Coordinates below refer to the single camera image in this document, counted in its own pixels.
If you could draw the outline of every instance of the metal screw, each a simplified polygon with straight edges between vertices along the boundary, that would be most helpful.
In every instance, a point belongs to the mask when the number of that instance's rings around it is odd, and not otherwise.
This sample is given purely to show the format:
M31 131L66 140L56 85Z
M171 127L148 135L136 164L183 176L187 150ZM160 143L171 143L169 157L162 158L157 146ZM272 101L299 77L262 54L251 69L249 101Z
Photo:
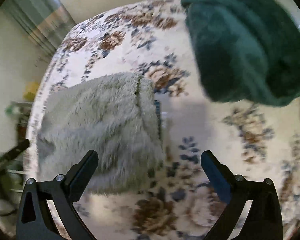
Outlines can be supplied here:
M237 181L244 181L244 177L243 177L242 175L236 175L236 176L235 176L235 179L236 179Z
M56 176L57 181L62 181L64 178L65 178L65 176L62 175L62 174L59 174L59 175Z
M273 184L273 181L271 179L269 179L269 178L266 178L265 182L266 182L266 184L269 184L269 185Z
M27 180L27 184L29 184L29 185L31 185L33 182L34 182L34 179L32 179L32 178Z

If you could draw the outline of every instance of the blue gripper pad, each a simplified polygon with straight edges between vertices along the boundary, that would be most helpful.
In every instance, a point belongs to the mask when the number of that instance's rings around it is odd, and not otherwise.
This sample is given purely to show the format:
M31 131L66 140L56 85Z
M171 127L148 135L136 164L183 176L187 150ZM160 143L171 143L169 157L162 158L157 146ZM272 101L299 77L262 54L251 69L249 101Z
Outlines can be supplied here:
M214 157L214 155L210 151L204 151L201 154L200 161L201 167L210 180L210 183L217 193L219 199L229 204L232 198L231 187L218 169L218 167L221 167L221 163Z

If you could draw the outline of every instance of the floral rug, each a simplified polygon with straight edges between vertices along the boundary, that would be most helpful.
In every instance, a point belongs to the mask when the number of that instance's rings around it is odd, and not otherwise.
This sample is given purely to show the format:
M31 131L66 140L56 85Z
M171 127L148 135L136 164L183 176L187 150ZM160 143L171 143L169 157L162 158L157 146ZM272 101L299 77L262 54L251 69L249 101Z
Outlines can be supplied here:
M33 178L38 171L36 131L51 93L125 71L154 82L155 99L166 117L166 163L149 171L145 190L89 195L74 204L99 240L202 239L226 206L200 166L204 150L234 174L274 181L285 233L299 221L300 99L283 108L212 103L200 85L185 18L180 0L144 1L99 14L69 32L42 80L24 158ZM249 204L231 237L239 233ZM51 203L50 209L61 235L69 238Z

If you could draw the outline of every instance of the green towel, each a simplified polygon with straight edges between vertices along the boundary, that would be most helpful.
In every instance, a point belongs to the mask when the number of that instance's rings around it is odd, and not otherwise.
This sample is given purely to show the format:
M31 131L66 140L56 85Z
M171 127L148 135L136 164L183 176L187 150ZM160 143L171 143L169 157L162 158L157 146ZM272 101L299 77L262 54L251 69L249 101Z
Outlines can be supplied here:
M273 0L181 0L213 101L286 106L300 96L300 32Z

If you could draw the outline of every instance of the yellow object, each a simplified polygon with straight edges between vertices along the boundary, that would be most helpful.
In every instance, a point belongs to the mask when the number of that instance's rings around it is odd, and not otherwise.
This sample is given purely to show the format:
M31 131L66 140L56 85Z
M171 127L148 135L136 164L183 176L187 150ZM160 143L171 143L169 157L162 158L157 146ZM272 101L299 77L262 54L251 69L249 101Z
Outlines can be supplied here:
M38 89L39 89L39 83L37 82L28 83L26 85L26 90L23 93L23 99L26 101L33 102Z

